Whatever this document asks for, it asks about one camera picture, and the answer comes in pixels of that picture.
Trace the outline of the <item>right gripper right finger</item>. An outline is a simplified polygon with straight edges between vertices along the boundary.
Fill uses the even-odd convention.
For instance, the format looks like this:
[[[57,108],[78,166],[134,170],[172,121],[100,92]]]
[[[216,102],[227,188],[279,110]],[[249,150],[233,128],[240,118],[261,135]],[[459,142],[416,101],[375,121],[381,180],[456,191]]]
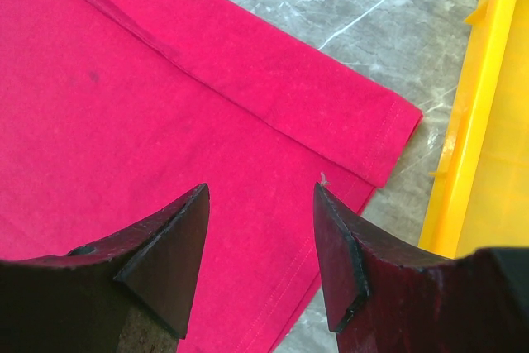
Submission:
[[[322,186],[313,226],[339,351],[527,351],[527,249],[447,259],[375,226]]]

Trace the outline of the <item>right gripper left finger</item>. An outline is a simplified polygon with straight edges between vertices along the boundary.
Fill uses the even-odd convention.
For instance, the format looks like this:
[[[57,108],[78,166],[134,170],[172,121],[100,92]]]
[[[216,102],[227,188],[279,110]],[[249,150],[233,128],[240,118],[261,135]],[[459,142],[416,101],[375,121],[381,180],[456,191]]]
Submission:
[[[4,352],[174,352],[207,235],[206,184],[67,255],[1,263]]]

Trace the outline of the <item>yellow plastic tray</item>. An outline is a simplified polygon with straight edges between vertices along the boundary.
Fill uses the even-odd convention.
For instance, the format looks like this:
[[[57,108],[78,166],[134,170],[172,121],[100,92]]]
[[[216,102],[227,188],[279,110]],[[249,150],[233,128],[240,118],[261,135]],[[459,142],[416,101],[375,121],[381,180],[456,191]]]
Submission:
[[[418,245],[528,243],[528,0],[479,0]]]

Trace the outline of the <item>pink t-shirt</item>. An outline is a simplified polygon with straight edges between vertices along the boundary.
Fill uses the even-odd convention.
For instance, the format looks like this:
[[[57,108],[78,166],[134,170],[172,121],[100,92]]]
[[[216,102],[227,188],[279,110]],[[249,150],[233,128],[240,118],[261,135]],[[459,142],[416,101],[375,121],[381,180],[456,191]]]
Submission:
[[[319,286],[314,184],[365,208],[421,121],[228,0],[1,0],[1,255],[64,254],[205,183],[184,352],[269,352]]]

